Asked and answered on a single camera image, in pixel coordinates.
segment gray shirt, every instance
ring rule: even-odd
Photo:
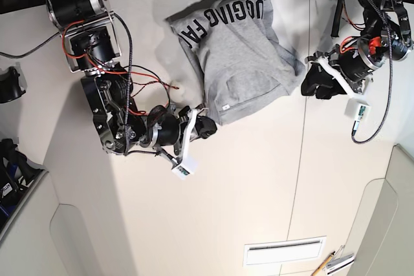
[[[300,84],[305,66],[280,46],[272,21],[270,0],[217,0],[168,19],[218,124],[255,113]]]

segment black lettering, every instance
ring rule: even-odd
[[[197,25],[196,30],[202,31],[201,37],[204,38],[205,36],[207,36],[207,31],[201,26],[201,24],[196,19],[193,22]]]
[[[187,44],[188,44],[188,47],[189,48],[193,48],[193,46],[191,45],[191,43],[190,42],[188,42],[184,37],[182,37],[181,35],[179,35],[179,37],[181,38],[181,39],[183,39]]]
[[[230,5],[229,5],[229,4],[227,4],[227,5],[226,5],[226,8],[227,8],[227,11],[228,11],[228,15],[230,16],[230,21],[231,21],[232,23],[234,23],[233,12],[232,12],[232,10],[230,9]]]
[[[200,43],[200,38],[198,37],[196,32],[190,26],[187,26],[187,29],[188,32],[182,31],[181,34],[186,36],[188,39],[194,41],[195,43]]]
[[[228,20],[227,20],[227,17],[226,17],[226,12],[224,12],[224,8],[222,6],[220,7],[220,11],[221,11],[222,16],[220,15],[218,9],[215,9],[215,11],[216,11],[217,15],[220,17],[221,21],[223,21],[224,24],[228,24]]]
[[[263,19],[263,0],[256,1],[256,11],[257,11],[257,18]]]
[[[234,10],[235,18],[238,19],[239,21],[246,18],[245,6],[243,5],[243,3],[240,0],[237,0],[237,1],[233,2],[233,10]]]
[[[250,0],[246,0],[246,7],[247,7],[248,15],[250,15],[250,17],[252,19],[254,19],[254,4],[253,4],[253,2],[250,1]]]
[[[210,26],[211,27],[214,27],[215,25],[217,25],[219,23],[219,19],[215,15],[213,9],[207,9],[206,11],[204,11],[204,16],[210,21]]]

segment air vent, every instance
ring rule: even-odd
[[[245,245],[244,266],[316,260],[325,246],[326,236],[314,239]]]

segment gray t-shirt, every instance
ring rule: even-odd
[[[305,66],[279,45],[272,21],[270,0],[217,0],[168,19],[218,124],[255,113],[300,84]]]

